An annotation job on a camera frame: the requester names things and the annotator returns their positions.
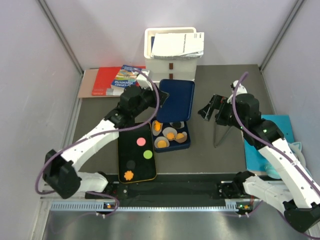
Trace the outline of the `blue tin lid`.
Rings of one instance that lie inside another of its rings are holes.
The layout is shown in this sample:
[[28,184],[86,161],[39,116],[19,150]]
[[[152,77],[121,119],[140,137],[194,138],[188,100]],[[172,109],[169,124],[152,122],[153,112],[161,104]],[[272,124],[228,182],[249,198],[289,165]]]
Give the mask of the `blue tin lid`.
[[162,79],[159,83],[159,89],[168,93],[169,96],[158,110],[156,120],[160,123],[188,121],[192,112],[195,82]]

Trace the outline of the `orange flower cookie top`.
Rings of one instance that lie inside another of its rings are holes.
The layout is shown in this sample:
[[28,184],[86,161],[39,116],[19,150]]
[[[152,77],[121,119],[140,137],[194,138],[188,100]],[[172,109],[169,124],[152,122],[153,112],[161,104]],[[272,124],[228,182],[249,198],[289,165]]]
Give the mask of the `orange flower cookie top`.
[[162,129],[163,124],[160,123],[160,122],[157,121],[157,120],[155,120],[153,123],[154,123],[153,129],[154,129],[156,132],[160,132],[161,129]]

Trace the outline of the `orange small flower cookie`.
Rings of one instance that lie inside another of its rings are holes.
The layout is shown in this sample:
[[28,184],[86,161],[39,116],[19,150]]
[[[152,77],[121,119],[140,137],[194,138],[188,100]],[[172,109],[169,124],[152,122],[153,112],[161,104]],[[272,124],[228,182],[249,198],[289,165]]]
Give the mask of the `orange small flower cookie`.
[[180,139],[183,139],[185,137],[185,135],[183,134],[183,133],[178,133],[177,135],[176,135],[176,140],[180,140]]

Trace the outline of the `grey metal tongs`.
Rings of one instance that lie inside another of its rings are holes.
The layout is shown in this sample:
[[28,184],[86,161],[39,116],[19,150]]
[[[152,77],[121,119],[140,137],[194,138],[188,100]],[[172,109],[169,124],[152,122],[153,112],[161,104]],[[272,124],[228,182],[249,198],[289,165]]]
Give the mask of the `grey metal tongs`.
[[217,123],[215,122],[214,123],[214,126],[213,126],[213,147],[214,148],[217,148],[218,146],[220,146],[224,139],[228,136],[229,132],[231,131],[232,127],[229,126],[226,130],[226,132],[223,134],[223,136],[221,137],[221,139],[219,141],[217,141]]

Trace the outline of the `orange round cookie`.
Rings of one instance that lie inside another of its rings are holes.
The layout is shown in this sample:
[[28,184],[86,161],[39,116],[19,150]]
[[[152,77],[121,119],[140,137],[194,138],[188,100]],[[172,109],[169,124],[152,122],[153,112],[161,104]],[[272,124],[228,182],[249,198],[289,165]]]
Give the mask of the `orange round cookie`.
[[158,143],[157,143],[157,147],[158,148],[166,148],[168,145],[167,145],[167,142],[165,140],[159,140]]
[[172,141],[175,139],[175,134],[173,132],[169,132],[166,137],[169,141]]

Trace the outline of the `blue cookie tin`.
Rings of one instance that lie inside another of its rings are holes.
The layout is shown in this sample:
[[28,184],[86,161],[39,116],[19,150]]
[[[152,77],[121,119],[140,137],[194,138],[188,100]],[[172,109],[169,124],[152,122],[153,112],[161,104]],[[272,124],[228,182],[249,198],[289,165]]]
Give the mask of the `blue cookie tin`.
[[[153,137],[153,145],[154,145],[154,142],[155,142],[155,139],[157,137],[164,137],[163,136],[163,129],[167,128],[167,127],[171,127],[170,125],[170,122],[169,123],[162,123],[163,126],[162,126],[162,132],[158,135],[158,136],[154,136],[153,135],[153,132],[152,132],[152,122],[156,120],[156,119],[153,119],[151,121],[151,133],[152,133],[152,137]],[[176,129],[177,133],[182,133],[182,132],[186,132],[187,133],[187,140],[183,143],[178,143],[176,142],[175,140],[172,140],[172,141],[169,141],[169,147],[167,148],[161,148],[161,149],[157,149],[155,148],[155,145],[154,145],[154,150],[157,152],[157,153],[165,153],[165,152],[172,152],[172,151],[177,151],[177,150],[184,150],[184,149],[188,149],[191,145],[191,140],[190,140],[190,137],[189,137],[189,130],[188,130],[188,126],[187,126],[187,123],[184,121],[184,128],[181,128],[181,129]]]

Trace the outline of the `orange round cookie bottom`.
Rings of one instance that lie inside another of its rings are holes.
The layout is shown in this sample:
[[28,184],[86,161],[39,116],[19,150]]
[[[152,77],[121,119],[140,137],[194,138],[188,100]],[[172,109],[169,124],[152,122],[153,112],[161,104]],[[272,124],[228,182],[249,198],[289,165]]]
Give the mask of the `orange round cookie bottom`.
[[166,148],[168,145],[167,145],[167,142],[165,140],[159,140],[158,143],[157,143],[157,147],[158,148]]

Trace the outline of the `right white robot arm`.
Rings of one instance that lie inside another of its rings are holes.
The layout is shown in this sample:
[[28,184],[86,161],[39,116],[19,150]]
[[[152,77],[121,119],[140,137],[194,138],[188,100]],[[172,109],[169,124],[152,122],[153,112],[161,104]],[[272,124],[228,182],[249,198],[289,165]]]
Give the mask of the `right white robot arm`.
[[231,183],[233,194],[239,198],[251,195],[263,200],[300,233],[319,223],[319,185],[295,157],[280,128],[273,121],[262,118],[260,103],[252,94],[241,93],[231,102],[215,94],[198,114],[206,121],[214,115],[217,125],[241,130],[244,140],[275,168],[287,187],[277,188],[246,170],[235,175]]

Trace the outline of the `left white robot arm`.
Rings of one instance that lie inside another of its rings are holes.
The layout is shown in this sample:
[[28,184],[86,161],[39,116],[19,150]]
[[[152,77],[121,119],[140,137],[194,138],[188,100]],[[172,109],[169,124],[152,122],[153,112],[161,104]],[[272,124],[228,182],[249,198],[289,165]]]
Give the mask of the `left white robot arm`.
[[135,130],[135,118],[148,108],[158,110],[169,94],[157,87],[127,87],[120,95],[117,106],[97,126],[66,149],[49,151],[45,156],[43,180],[62,199],[78,192],[97,192],[109,198],[114,187],[102,172],[80,172],[80,168],[108,143],[116,140],[119,133]]

